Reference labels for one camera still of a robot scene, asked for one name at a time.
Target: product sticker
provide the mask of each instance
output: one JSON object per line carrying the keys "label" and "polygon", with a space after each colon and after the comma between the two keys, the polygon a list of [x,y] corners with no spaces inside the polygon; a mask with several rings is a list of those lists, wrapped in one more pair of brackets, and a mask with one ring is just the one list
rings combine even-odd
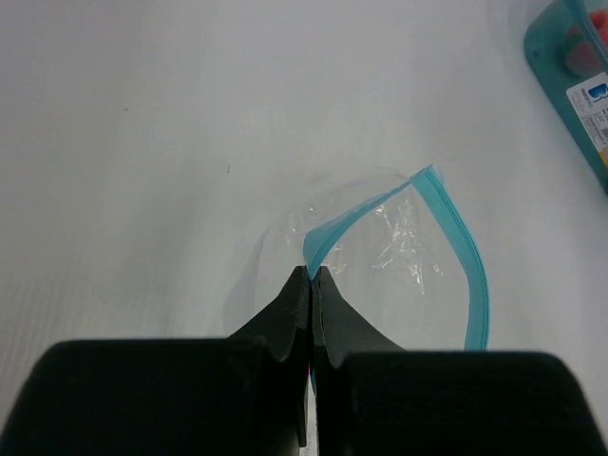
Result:
{"label": "product sticker", "polygon": [[608,166],[608,75],[600,73],[570,87],[566,95],[601,159]]}

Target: white surface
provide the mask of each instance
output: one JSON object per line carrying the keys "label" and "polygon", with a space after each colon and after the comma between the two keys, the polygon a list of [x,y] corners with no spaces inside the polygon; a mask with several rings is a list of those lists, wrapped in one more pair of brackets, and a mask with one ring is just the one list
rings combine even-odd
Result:
{"label": "white surface", "polygon": [[558,354],[608,430],[608,199],[523,59],[547,3],[3,2],[2,413],[57,339],[221,333],[298,192],[436,162],[491,348]]}

